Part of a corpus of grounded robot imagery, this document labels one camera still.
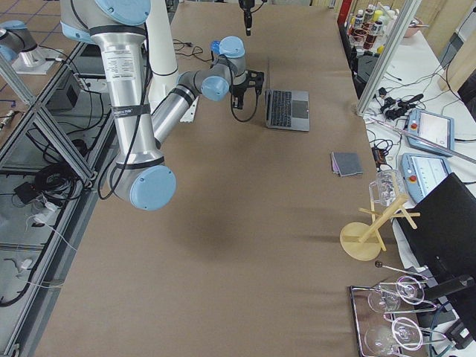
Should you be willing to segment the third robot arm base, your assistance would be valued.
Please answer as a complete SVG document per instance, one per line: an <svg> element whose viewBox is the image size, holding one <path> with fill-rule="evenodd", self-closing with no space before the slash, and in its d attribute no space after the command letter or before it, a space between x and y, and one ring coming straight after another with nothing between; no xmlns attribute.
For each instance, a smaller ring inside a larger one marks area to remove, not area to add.
<svg viewBox="0 0 476 357"><path fill-rule="evenodd" d="M1 23L1 55L17 74L46 75L55 62L62 61L60 53L41 48L19 20Z"/></svg>

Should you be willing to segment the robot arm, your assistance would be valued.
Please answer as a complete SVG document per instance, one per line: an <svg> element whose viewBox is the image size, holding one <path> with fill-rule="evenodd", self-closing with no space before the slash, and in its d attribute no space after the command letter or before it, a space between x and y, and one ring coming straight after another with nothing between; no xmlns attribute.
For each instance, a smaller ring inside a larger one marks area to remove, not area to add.
<svg viewBox="0 0 476 357"><path fill-rule="evenodd" d="M251 35L251 28L252 28L252 14L256 11L258 11L265 3L267 0L262 0L260 6L257 9L255 8L255 0L239 0L238 4L240 9L243 12L243 21L245 25L245 33L246 36Z"/></svg>
<svg viewBox="0 0 476 357"><path fill-rule="evenodd" d="M225 37L209 69L178 75L163 1L61 1L60 11L66 37L100 48L120 145L108 170L112 194L141 210L162 208L176 177L161 144L199 95L220 101L245 81L242 40Z"/></svg>

